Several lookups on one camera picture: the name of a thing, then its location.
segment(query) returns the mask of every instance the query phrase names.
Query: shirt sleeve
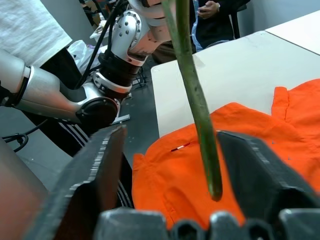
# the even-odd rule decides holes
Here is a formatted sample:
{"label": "shirt sleeve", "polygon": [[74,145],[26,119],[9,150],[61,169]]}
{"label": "shirt sleeve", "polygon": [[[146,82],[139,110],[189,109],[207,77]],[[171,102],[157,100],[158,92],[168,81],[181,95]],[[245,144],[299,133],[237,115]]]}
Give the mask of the shirt sleeve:
{"label": "shirt sleeve", "polygon": [[220,4],[220,14],[229,15],[232,12],[236,12],[238,8],[247,4],[250,0],[220,0],[217,2]]}

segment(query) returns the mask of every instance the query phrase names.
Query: hand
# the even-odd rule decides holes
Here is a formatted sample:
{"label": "hand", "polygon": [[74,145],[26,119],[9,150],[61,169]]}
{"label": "hand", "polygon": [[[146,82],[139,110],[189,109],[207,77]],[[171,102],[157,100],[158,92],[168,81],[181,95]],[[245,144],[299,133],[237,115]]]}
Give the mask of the hand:
{"label": "hand", "polygon": [[207,1],[205,6],[198,8],[198,15],[203,19],[208,19],[213,17],[219,12],[219,4],[214,1]]}

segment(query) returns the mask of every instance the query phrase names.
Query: white t-shirt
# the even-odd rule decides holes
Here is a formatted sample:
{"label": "white t-shirt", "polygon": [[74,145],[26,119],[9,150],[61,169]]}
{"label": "white t-shirt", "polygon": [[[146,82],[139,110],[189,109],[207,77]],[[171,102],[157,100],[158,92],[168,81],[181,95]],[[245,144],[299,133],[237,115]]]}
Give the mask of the white t-shirt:
{"label": "white t-shirt", "polygon": [[0,48],[40,67],[72,39],[40,0],[0,0]]}

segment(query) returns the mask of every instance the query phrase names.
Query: person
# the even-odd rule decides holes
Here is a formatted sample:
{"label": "person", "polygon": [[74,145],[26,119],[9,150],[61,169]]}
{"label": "person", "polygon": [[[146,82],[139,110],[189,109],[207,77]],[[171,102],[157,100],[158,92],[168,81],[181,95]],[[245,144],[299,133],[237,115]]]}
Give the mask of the person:
{"label": "person", "polygon": [[[26,66],[41,68],[57,76],[69,89],[74,89],[81,73],[67,46],[72,42],[40,0],[0,0],[0,48],[24,60]],[[58,122],[53,118],[23,112],[60,149],[73,157],[88,141],[86,126]],[[132,170],[122,163],[118,196],[120,206],[131,207]]]}
{"label": "person", "polygon": [[[192,52],[234,39],[229,14],[249,0],[190,0],[189,24]],[[171,41],[162,43],[152,54],[157,64],[176,59]]]}

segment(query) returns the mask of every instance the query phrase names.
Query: white plastic bag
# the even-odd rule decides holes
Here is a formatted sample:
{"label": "white plastic bag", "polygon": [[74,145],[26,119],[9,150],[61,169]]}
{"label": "white plastic bag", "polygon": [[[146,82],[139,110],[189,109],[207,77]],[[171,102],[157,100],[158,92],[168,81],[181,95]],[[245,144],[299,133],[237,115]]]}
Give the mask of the white plastic bag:
{"label": "white plastic bag", "polygon": [[[75,41],[74,43],[72,43],[69,48],[68,48],[68,52],[72,55],[76,66],[78,67],[79,71],[81,74],[84,74],[92,53],[94,52],[94,47],[89,47],[85,44],[84,41],[79,40],[79,41]],[[91,69],[98,66],[99,60],[98,60],[98,55],[100,53],[100,49],[97,53],[97,55],[94,58],[93,64],[91,66]]]}

